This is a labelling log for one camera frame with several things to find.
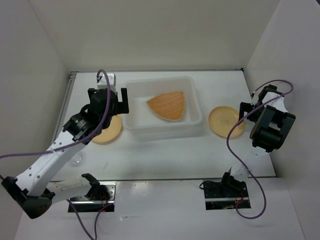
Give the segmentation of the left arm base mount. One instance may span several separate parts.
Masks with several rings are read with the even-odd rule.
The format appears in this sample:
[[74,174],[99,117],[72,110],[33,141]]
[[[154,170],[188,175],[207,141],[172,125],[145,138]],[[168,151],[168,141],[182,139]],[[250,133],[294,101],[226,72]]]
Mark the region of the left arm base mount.
[[115,211],[116,186],[115,181],[101,181],[100,184],[105,188],[95,197],[88,198],[85,196],[76,196],[70,199],[75,209],[79,213],[97,213]]

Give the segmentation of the yellow plate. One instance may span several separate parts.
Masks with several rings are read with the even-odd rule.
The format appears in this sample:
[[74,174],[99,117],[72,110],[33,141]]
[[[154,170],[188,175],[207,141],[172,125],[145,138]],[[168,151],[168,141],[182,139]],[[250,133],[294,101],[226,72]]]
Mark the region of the yellow plate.
[[218,136],[226,138],[239,120],[239,112],[233,107],[218,106],[208,115],[208,124]]
[[123,127],[122,118],[120,115],[112,117],[108,128],[103,129],[101,134],[94,137],[92,141],[96,144],[105,144],[115,139],[121,132]]

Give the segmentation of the clear plastic cup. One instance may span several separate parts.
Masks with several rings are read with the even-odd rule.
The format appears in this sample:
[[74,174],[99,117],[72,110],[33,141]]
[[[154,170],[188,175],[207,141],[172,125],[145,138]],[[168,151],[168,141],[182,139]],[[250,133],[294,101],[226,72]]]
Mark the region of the clear plastic cup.
[[69,160],[69,164],[73,167],[75,166],[79,166],[82,164],[82,153],[78,152],[77,154],[75,154],[70,160]]

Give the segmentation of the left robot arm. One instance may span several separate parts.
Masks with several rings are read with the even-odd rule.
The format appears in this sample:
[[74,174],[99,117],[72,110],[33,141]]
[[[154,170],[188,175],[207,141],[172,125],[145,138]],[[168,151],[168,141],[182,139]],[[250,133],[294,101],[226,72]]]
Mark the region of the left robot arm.
[[109,88],[90,88],[87,92],[90,102],[67,121],[48,150],[39,152],[39,158],[19,175],[1,178],[1,185],[30,219],[73,197],[94,200],[108,195],[107,188],[90,173],[69,181],[52,181],[69,160],[110,126],[113,116],[129,113],[126,88],[121,89],[121,101]]

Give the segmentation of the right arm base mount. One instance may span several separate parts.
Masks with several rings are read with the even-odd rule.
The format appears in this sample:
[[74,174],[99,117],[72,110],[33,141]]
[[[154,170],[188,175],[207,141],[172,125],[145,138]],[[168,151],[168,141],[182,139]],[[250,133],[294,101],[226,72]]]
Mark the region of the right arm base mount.
[[235,190],[226,186],[221,181],[205,180],[199,188],[203,190],[205,209],[208,210],[233,210],[240,203],[239,209],[250,209],[249,193],[245,182],[240,183],[240,189]]

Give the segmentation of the woven bamboo basket tray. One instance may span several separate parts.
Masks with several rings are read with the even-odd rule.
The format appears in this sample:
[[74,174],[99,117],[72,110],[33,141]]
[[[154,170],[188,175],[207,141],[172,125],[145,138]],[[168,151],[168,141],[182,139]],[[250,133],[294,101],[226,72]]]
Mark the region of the woven bamboo basket tray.
[[166,92],[147,100],[146,104],[157,117],[168,121],[179,121],[186,109],[185,93]]

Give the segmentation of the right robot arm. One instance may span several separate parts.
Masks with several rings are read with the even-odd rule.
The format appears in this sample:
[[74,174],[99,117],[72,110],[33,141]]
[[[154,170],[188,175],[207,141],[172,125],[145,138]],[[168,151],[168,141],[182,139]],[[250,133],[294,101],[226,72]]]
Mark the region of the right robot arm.
[[249,135],[251,147],[239,164],[223,174],[219,184],[219,191],[223,196],[240,194],[259,162],[283,145],[296,120],[296,116],[287,111],[284,96],[276,86],[269,84],[261,87],[259,94],[253,92],[250,103],[240,103],[238,122],[235,125],[238,127],[244,120],[254,123]]

